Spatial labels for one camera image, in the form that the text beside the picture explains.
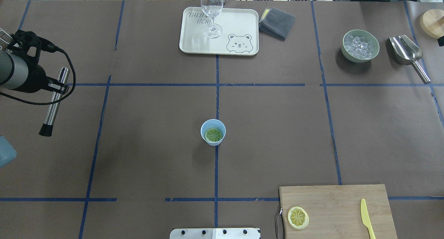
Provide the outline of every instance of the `plastic knife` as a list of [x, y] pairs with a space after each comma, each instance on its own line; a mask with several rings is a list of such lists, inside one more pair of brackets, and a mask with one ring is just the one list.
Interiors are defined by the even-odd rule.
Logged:
[[368, 216], [367, 204], [365, 199], [361, 199], [361, 219], [362, 223], [367, 227], [370, 239], [376, 239], [375, 233], [373, 232], [372, 224], [370, 223], [370, 217]]

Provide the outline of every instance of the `bear drawing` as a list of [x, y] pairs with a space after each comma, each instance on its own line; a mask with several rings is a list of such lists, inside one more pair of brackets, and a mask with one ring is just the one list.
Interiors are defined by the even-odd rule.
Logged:
[[246, 34], [244, 36], [236, 36], [234, 34], [228, 35], [227, 49], [230, 53], [243, 53], [247, 54], [253, 50], [251, 44], [251, 35]]

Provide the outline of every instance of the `wine glass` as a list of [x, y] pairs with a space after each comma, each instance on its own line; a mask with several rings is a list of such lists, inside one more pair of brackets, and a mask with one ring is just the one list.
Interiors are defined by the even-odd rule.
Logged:
[[222, 27], [214, 23], [214, 18], [220, 14], [223, 8], [223, 0], [200, 0], [202, 11], [213, 19], [211, 24], [205, 27], [204, 34], [209, 38], [217, 38], [222, 34]]

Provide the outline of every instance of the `lemon slice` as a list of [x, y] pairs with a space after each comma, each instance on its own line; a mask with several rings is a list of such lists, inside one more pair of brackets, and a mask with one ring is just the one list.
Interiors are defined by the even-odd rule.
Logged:
[[222, 132], [217, 128], [209, 128], [204, 134], [205, 140], [210, 142], [217, 142], [222, 139]]
[[308, 225], [308, 221], [308, 214], [301, 207], [295, 206], [288, 211], [288, 222], [293, 228], [301, 230]]

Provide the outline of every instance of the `gray towel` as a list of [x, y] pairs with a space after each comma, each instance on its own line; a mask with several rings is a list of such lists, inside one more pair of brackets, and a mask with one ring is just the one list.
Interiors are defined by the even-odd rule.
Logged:
[[282, 10], [276, 8], [268, 10], [266, 8], [259, 22], [259, 30], [280, 40], [285, 40], [293, 27], [294, 20], [293, 15]]

